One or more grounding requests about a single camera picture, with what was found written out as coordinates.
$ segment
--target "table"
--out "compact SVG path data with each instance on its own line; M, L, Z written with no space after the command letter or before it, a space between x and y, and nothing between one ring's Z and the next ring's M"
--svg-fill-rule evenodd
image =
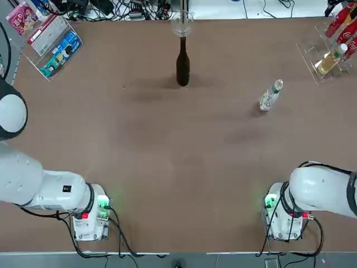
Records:
M10 145L45 169L71 170L113 198L139 252L255 252L270 186L305 160L353 169L356 77L317 87L297 47L323 19L198 21L187 40L191 82L175 82L170 23L74 27L84 46L52 83L22 58L15 80L28 126ZM261 114L276 79L285 88ZM62 223L0 204L0 251L73 251ZM355 251L355 221L314 213L324 251ZM317 228L272 250L314 251ZM81 244L117 251L109 242Z

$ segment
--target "bottle of oil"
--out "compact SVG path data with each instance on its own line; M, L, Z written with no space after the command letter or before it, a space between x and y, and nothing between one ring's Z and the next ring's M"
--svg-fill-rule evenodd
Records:
M346 44L341 44L335 51L330 52L317 66L319 73L325 75L331 71L333 67L341 61L347 49Z

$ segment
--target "red bottle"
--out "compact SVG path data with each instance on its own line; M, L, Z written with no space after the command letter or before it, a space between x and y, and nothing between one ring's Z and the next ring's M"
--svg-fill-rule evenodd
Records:
M353 38L347 45L347 51L344 56L344 60L349 59L357 51L357 37Z
M346 43L352 35L357 31L357 20L353 21L351 24L347 25L347 27L342 31L339 37L336 39L336 43L341 45Z
M337 14L325 32L326 37L330 38L332 35L334 35L336 30L342 25L342 23L344 23L347 16L350 14L351 9L353 9L355 6L355 3L348 3L348 5Z

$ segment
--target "white robotic arm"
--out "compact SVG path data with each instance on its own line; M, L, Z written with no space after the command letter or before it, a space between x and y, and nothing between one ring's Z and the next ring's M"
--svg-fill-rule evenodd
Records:
M38 161L4 142L18 136L26 123L25 100L0 75L0 201L69 212L77 240L107 239L110 200L101 186L69 171L44 170Z
M299 239L302 220L312 210L357 218L355 178L352 171L317 162L295 169L289 182L273 184L264 199L269 235L275 240Z

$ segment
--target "clear glass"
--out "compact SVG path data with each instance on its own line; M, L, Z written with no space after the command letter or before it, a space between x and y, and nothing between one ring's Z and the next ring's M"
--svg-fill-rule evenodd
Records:
M172 32L178 37L187 37L192 33L193 24L193 13L187 11L177 12L171 20Z

